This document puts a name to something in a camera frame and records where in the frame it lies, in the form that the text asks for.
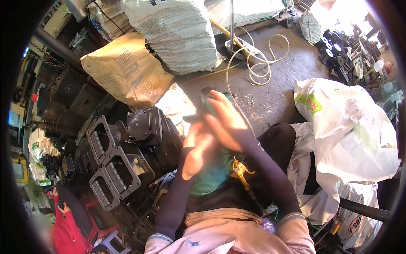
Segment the pink shirt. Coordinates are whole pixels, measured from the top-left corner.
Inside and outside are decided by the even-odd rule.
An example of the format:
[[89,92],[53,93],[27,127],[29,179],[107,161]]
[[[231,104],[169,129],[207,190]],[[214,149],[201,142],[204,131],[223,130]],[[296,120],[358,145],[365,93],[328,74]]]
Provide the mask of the pink shirt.
[[262,230],[256,214],[235,208],[189,213],[185,223],[175,242],[162,234],[149,237],[145,254],[316,253],[301,213],[283,217],[276,234]]

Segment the workshop floor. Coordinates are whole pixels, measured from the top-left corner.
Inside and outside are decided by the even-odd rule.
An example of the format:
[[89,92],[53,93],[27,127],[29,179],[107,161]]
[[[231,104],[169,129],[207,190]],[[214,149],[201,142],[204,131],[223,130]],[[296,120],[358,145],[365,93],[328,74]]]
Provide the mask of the workshop floor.
[[[268,84],[264,86],[251,85],[245,63],[229,71],[231,92],[236,95],[238,104],[250,120],[256,136],[259,136],[277,122],[304,122],[305,119],[299,114],[293,101],[295,80],[328,78],[327,68],[320,62],[318,50],[304,39],[300,28],[295,27],[291,29],[291,32],[283,26],[275,24],[250,33],[255,46],[265,54],[269,61],[272,60],[268,49],[269,37],[274,34],[281,34],[289,40],[290,51],[283,60],[271,65],[272,76]],[[241,36],[241,38],[250,42],[247,35]],[[221,39],[222,36],[216,36],[217,49],[223,56],[227,57],[227,60],[216,70],[225,69],[231,57],[224,47],[224,40]],[[275,37],[271,42],[271,48],[278,59],[286,52],[287,45],[283,38]],[[232,65],[237,64],[239,61],[238,59],[233,60]],[[266,65],[262,66],[258,67],[258,73],[261,73],[261,69],[266,68]],[[205,87],[212,87],[217,91],[227,90],[226,72],[183,85],[188,80],[208,73],[210,72],[194,72],[176,76],[175,78],[175,81],[194,104],[196,104],[201,90]]]

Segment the red jacket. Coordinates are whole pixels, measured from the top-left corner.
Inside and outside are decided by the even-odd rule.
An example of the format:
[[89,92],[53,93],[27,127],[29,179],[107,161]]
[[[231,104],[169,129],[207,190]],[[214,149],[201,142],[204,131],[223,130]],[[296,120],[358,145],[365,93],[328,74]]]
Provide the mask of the red jacket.
[[66,212],[63,218],[56,204],[59,197],[54,196],[56,221],[54,224],[54,247],[57,254],[84,254],[87,240],[76,225],[72,212]]

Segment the white sack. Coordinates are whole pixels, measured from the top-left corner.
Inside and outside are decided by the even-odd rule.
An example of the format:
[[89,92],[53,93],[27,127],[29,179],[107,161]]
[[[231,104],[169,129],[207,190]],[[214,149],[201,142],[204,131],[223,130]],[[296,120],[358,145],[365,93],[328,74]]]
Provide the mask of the white sack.
[[[343,185],[392,178],[399,166],[396,133],[385,112],[360,86],[313,78],[296,81],[295,105],[310,123],[294,125],[295,148],[287,169],[303,214],[323,224],[336,214]],[[322,190],[302,195],[314,151]]]
[[210,71],[225,57],[216,50],[209,15],[201,0],[122,0],[130,24],[179,75]]
[[[379,208],[377,190],[377,183],[370,185],[348,183],[344,185],[341,197]],[[337,215],[336,223],[338,222],[341,222],[341,226],[337,234],[344,249],[356,248],[358,251],[362,251],[369,246],[382,226],[382,221],[359,215],[342,207],[340,207]]]
[[134,27],[128,22],[127,16],[121,11],[120,2],[96,0],[87,6],[87,10],[89,12],[90,22],[97,29],[102,38],[108,42],[117,39],[124,35],[124,33],[135,32]]
[[30,162],[34,161],[36,163],[40,162],[45,154],[51,156],[58,156],[60,154],[54,143],[45,137],[45,131],[40,128],[31,132],[28,140],[28,150],[30,151]]
[[323,17],[318,17],[310,11],[305,11],[299,19],[300,30],[303,37],[311,44],[319,42],[327,30]]
[[[230,30],[230,1],[229,0],[205,0],[209,17],[222,27]],[[277,16],[285,8],[281,0],[245,0],[234,1],[235,26],[245,26],[259,21],[268,20]],[[213,27],[215,35],[221,34],[220,30]]]
[[161,109],[166,117],[171,119],[179,131],[179,135],[185,137],[188,135],[190,123],[185,122],[183,117],[195,114],[196,108],[177,83],[171,85],[155,106]]

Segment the red stool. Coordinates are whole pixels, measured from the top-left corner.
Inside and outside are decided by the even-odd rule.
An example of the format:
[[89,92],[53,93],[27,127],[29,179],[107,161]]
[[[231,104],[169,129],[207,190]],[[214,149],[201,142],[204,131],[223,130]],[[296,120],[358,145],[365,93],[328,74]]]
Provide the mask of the red stool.
[[96,234],[97,234],[97,240],[98,240],[102,237],[109,235],[111,232],[113,232],[114,230],[116,230],[119,227],[118,225],[114,225],[113,227],[110,227],[108,229],[100,229],[89,212],[89,208],[92,206],[96,206],[96,205],[99,205],[99,201],[97,201],[97,200],[84,205],[84,207],[87,211],[87,214],[89,215],[90,220],[92,221],[92,224],[93,224],[93,228],[92,228],[92,231],[90,232],[89,240],[87,242],[87,253],[89,253],[89,247],[91,245],[90,243],[91,243],[92,239],[96,236]]

